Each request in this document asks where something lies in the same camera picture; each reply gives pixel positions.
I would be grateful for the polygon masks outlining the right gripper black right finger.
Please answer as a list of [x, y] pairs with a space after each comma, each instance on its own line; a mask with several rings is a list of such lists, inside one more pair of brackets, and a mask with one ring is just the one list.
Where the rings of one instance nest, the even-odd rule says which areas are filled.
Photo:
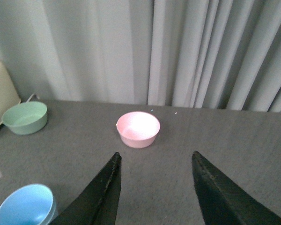
[[197, 151], [192, 155], [192, 175], [206, 225], [281, 225], [281, 217]]

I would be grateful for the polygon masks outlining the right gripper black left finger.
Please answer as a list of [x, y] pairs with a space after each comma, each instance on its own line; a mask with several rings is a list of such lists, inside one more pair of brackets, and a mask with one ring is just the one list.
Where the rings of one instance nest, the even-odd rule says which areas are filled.
[[116, 152], [81, 194], [51, 225], [114, 225], [121, 192], [121, 160]]

